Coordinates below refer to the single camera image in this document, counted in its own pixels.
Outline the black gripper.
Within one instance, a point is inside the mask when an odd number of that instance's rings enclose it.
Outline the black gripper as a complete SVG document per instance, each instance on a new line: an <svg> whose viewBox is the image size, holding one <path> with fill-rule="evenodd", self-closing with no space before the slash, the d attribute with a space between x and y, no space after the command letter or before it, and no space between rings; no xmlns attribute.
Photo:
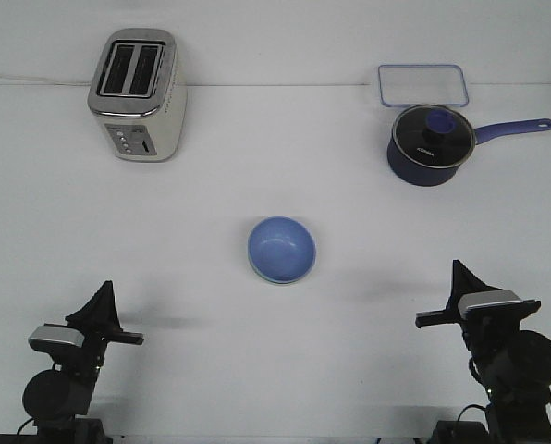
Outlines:
<svg viewBox="0 0 551 444"><path fill-rule="evenodd" d="M60 370L81 384L95 384L109 343L142 345L142 333L124 331L116 310L113 282L107 280L77 312L66 317L67 325L85 337L81 348L49 351Z"/></svg>
<svg viewBox="0 0 551 444"><path fill-rule="evenodd" d="M505 346L507 340L520 330L522 319L541 308L538 300L499 303L473 307L461 314L458 303L465 294L498 290L482 282L460 260L452 261L451 292L443 310L416 314L417 328L458 324L463 341L476 364L487 365Z"/></svg>

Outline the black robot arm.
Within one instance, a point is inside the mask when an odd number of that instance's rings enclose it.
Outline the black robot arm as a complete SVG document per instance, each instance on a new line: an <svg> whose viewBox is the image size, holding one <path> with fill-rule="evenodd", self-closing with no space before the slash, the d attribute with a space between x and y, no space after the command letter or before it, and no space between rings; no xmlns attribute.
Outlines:
<svg viewBox="0 0 551 444"><path fill-rule="evenodd" d="M487 395L485 420L438 421L432 443L551 443L551 340L521 328L541 303L482 282L452 263L444 309L418 313L416 327L457 324L468 368Z"/></svg>
<svg viewBox="0 0 551 444"><path fill-rule="evenodd" d="M142 345L141 333L127 332L118 318L113 282L107 280L64 325L45 323L28 343L47 354L51 368L35 375L22 395L37 428L38 443L112 443L103 422L89 418L94 389L110 343Z"/></svg>

